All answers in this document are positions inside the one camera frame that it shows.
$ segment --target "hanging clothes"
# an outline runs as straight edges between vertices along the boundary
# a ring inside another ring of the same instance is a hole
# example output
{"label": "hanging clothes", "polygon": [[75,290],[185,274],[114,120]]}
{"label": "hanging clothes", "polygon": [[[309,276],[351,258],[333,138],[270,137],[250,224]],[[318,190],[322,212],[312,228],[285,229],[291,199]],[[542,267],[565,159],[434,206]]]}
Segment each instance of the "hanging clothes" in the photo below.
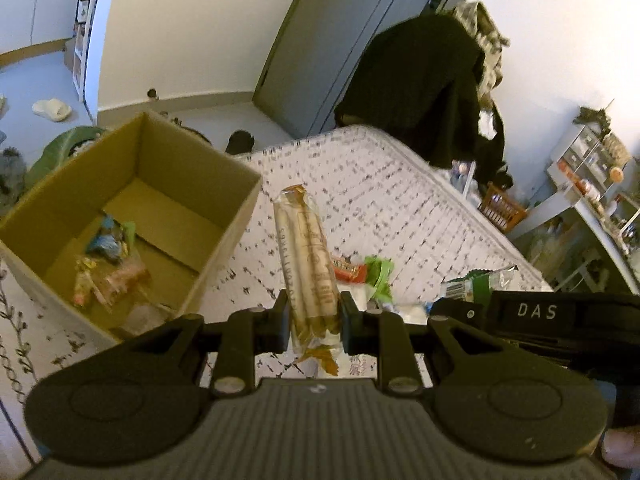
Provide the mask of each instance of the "hanging clothes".
{"label": "hanging clothes", "polygon": [[335,109],[336,123],[353,116],[440,168],[475,160],[483,63],[484,52],[451,16],[399,23],[367,47]]}
{"label": "hanging clothes", "polygon": [[491,90],[502,81],[502,48],[511,45],[491,19],[482,2],[462,2],[448,14],[456,18],[484,51],[484,70],[478,84],[478,99],[482,108],[491,109]]}

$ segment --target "cardboard box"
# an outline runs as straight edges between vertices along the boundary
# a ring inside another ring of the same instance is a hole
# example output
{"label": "cardboard box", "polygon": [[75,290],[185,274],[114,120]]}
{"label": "cardboard box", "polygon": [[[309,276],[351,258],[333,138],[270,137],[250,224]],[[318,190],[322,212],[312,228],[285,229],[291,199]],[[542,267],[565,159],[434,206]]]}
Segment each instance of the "cardboard box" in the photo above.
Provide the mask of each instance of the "cardboard box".
{"label": "cardboard box", "polygon": [[152,301],[197,312],[207,280],[246,228],[260,174],[158,114],[141,114],[47,175],[0,224],[0,250],[18,284],[67,328],[91,326],[100,348],[132,304],[110,315],[72,306],[76,258],[105,214],[136,223],[136,249],[151,273]]}

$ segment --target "plastic bag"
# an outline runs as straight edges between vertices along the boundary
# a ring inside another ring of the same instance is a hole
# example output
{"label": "plastic bag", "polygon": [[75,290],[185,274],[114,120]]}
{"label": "plastic bag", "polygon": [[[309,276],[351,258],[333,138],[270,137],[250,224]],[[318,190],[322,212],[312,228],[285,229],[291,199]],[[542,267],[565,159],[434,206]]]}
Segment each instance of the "plastic bag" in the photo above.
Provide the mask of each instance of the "plastic bag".
{"label": "plastic bag", "polygon": [[94,278],[96,298],[102,306],[111,308],[120,298],[132,291],[140,282],[148,280],[149,271],[137,251],[133,251],[116,269]]}
{"label": "plastic bag", "polygon": [[307,351],[339,344],[340,333],[338,288],[318,208],[304,187],[292,186],[280,193],[273,209],[294,350],[302,358],[317,357],[318,352]]}

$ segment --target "finger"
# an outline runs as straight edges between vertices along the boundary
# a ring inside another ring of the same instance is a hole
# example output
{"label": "finger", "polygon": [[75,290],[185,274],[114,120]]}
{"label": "finger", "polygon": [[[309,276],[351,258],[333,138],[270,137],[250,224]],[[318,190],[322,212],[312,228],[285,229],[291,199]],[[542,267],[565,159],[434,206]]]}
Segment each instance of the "finger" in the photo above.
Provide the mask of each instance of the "finger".
{"label": "finger", "polygon": [[602,457],[617,467],[640,467],[640,426],[607,431],[602,443]]}

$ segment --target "red snack package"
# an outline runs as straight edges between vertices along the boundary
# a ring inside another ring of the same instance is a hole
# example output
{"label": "red snack package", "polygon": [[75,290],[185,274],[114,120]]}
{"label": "red snack package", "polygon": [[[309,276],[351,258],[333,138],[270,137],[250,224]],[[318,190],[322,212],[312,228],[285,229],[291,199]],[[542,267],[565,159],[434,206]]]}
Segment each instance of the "red snack package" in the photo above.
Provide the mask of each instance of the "red snack package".
{"label": "red snack package", "polygon": [[331,261],[334,264],[336,280],[348,283],[364,283],[367,279],[366,265],[353,265],[336,256],[332,256]]}

